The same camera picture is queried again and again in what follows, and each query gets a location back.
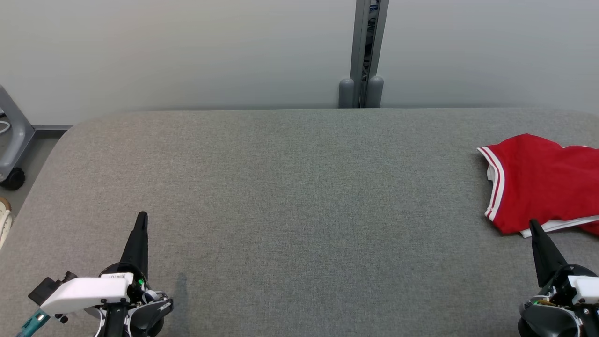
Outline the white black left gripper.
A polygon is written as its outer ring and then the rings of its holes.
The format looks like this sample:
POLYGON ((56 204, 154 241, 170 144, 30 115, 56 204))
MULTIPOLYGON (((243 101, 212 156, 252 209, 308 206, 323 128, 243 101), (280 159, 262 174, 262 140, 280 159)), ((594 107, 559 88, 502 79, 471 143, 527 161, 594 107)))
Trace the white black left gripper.
POLYGON ((98 277, 62 282, 39 307, 47 314, 68 314, 86 308, 141 301, 148 283, 148 215, 139 212, 119 263, 98 277))

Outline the grey metal wall post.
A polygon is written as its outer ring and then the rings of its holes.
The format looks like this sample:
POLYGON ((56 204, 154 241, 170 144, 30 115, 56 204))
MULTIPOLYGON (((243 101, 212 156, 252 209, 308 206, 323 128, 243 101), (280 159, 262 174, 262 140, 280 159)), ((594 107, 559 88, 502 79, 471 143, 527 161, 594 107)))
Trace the grey metal wall post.
POLYGON ((350 77, 355 83, 353 108, 365 108, 370 78, 380 76, 382 42, 391 0, 355 0, 350 77))

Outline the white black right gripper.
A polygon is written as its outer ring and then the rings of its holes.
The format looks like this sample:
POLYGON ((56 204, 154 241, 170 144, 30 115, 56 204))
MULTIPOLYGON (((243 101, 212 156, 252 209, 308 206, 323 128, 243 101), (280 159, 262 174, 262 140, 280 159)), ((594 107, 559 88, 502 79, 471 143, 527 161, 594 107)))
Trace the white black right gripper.
POLYGON ((536 220, 530 220, 533 261, 541 292, 534 305, 575 307, 599 303, 599 277, 590 269, 568 264, 536 220))

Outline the grey wheeled cart frame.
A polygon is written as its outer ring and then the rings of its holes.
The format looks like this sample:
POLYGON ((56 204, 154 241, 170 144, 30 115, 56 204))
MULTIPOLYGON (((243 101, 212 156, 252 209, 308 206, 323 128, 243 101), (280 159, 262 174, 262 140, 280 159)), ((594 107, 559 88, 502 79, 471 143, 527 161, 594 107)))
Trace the grey wheeled cart frame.
POLYGON ((0 187, 5 190, 18 190, 26 181, 25 173, 18 164, 36 131, 2 85, 0 111, 6 115, 12 130, 10 141, 0 156, 0 187))

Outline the white tan shoe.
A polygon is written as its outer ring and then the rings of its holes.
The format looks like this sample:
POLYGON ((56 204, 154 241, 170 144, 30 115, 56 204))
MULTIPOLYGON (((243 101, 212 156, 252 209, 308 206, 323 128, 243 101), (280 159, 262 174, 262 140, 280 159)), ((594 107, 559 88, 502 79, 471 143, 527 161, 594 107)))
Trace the white tan shoe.
POLYGON ((0 197, 0 249, 2 249, 8 238, 12 224, 13 214, 11 204, 6 198, 0 197))

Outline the grey cylindrical post foot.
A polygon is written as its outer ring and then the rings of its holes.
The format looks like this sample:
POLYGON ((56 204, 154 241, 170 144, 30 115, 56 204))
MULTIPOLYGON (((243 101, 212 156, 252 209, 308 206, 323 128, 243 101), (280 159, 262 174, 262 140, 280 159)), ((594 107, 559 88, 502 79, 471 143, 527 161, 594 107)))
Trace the grey cylindrical post foot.
POLYGON ((374 76, 369 79, 366 86, 365 108, 380 108, 383 93, 384 80, 380 76, 374 76))
POLYGON ((353 79, 342 79, 338 86, 338 108, 352 109, 354 104, 354 88, 353 79))

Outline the red white basketball jersey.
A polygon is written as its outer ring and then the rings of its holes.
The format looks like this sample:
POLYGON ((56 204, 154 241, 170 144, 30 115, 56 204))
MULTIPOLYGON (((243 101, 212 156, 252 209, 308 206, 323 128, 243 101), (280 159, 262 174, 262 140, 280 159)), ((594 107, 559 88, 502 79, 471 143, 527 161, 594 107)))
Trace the red white basketball jersey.
POLYGON ((478 147, 492 184, 485 216, 503 234, 531 236, 599 220, 599 148, 563 147, 532 134, 478 147))

